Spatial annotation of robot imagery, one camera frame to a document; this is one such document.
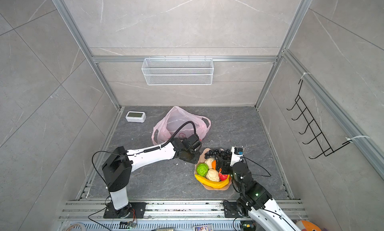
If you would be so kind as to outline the peach scalloped plastic bowl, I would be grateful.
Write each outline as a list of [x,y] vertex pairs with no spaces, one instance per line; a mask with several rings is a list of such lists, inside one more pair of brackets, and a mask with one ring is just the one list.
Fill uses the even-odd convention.
[[232,178],[231,178],[230,175],[227,175],[224,180],[220,180],[220,181],[216,182],[216,181],[211,181],[211,180],[207,179],[205,176],[203,177],[203,176],[199,175],[198,172],[197,172],[197,168],[198,168],[199,164],[202,164],[202,163],[204,163],[206,161],[205,154],[209,150],[210,150],[209,148],[205,148],[203,153],[200,155],[198,163],[195,165],[195,171],[194,171],[195,178],[207,190],[211,190],[211,191],[225,191],[231,185]]

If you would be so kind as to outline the red fake apple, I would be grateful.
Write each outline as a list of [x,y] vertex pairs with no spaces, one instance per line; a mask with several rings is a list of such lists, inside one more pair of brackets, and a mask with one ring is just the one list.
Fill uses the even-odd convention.
[[228,178],[229,175],[223,175],[222,173],[219,173],[220,181],[225,181]]

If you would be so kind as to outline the green fake fruit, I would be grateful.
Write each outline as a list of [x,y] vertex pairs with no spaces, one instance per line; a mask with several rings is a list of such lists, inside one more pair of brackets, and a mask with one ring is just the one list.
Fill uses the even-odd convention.
[[196,172],[198,175],[202,176],[202,177],[205,177],[206,174],[208,173],[209,171],[209,166],[205,163],[200,163],[197,165],[196,167]]

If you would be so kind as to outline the dark fake grape bunch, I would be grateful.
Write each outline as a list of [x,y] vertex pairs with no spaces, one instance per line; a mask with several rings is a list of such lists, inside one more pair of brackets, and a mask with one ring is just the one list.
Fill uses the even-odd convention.
[[232,152],[230,150],[208,150],[205,153],[205,159],[208,158],[221,158],[223,160],[230,160],[232,158]]

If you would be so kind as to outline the yellow fake banana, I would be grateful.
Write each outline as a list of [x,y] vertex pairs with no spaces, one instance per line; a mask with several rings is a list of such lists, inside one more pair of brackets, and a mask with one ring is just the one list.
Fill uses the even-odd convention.
[[209,181],[208,179],[198,175],[198,174],[195,174],[195,178],[201,183],[203,184],[208,190],[226,190],[227,186],[230,184],[231,182],[231,177],[228,176],[228,178],[225,180],[225,181],[220,181],[220,182],[213,182],[213,181]]

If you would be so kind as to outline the large orange fake orange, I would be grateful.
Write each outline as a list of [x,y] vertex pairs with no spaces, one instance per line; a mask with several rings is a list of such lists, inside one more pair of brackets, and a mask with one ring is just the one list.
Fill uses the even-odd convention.
[[213,168],[214,170],[216,169],[216,164],[217,164],[217,161],[214,160],[214,161],[212,162],[212,168]]

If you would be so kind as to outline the pink printed plastic bag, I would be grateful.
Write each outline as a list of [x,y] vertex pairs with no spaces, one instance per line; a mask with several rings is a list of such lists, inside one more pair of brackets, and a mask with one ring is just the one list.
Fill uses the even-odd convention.
[[195,124],[196,133],[200,140],[207,135],[211,128],[211,120],[207,117],[194,115],[178,106],[174,106],[153,128],[153,145],[166,142],[181,125],[188,121]]

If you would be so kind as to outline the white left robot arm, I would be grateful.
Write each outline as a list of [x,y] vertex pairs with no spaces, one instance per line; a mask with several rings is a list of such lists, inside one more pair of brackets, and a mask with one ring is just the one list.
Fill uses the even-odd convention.
[[105,219],[143,217],[145,203],[129,202],[128,184],[131,173],[144,166],[163,161],[180,159],[196,164],[201,155],[202,142],[198,135],[188,138],[170,138],[168,141],[139,150],[126,150],[123,146],[110,153],[102,165],[104,180],[112,201],[107,204]]

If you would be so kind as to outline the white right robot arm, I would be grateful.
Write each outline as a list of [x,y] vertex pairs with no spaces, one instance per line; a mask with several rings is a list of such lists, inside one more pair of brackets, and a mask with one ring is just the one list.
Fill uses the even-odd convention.
[[256,180],[243,155],[243,149],[232,147],[231,159],[215,156],[216,170],[229,175],[234,190],[238,213],[249,217],[266,231],[298,231],[298,226],[282,211],[273,196]]

